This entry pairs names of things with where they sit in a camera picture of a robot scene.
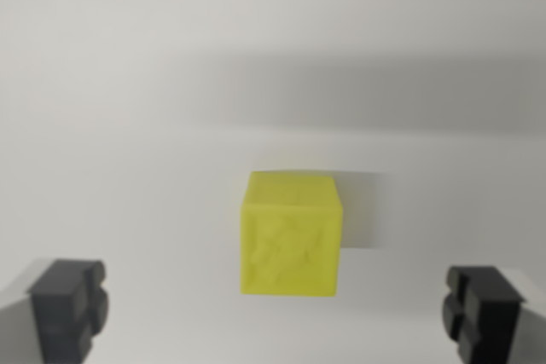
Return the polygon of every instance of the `white surface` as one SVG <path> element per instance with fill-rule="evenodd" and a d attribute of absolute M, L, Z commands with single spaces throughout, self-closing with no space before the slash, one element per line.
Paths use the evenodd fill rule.
<path fill-rule="evenodd" d="M 544 4 L 0 0 L 0 282 L 102 258 L 89 364 L 457 363 L 449 265 L 546 287 Z M 378 174 L 336 298 L 238 292 L 248 173 L 283 168 Z"/>

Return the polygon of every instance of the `white wall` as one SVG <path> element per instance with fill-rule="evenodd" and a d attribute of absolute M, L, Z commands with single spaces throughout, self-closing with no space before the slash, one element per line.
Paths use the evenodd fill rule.
<path fill-rule="evenodd" d="M 89 363 L 453 363 L 453 263 L 546 287 L 545 0 L 0 0 L 0 283 L 100 257 Z M 331 299 L 238 292 L 251 170 L 376 174 Z"/>

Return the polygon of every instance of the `embossed symbol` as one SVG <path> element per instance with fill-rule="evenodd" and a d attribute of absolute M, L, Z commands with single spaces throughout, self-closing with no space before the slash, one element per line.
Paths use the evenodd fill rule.
<path fill-rule="evenodd" d="M 260 222 L 257 236 L 250 262 L 271 285 L 284 274 L 315 262 L 320 238 L 318 228 L 298 226 L 290 217 L 269 217 Z"/>

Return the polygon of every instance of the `cube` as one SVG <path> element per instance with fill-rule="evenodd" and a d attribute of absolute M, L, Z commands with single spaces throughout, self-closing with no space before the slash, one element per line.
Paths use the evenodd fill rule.
<path fill-rule="evenodd" d="M 334 296 L 342 223 L 332 177 L 252 173 L 241 208 L 241 292 Z"/>

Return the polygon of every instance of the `3d printed cube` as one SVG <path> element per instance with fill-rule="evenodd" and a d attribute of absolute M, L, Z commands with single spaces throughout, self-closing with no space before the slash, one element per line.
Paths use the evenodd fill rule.
<path fill-rule="evenodd" d="M 252 173 L 241 209 L 241 292 L 335 295 L 342 219 L 332 177 Z"/>

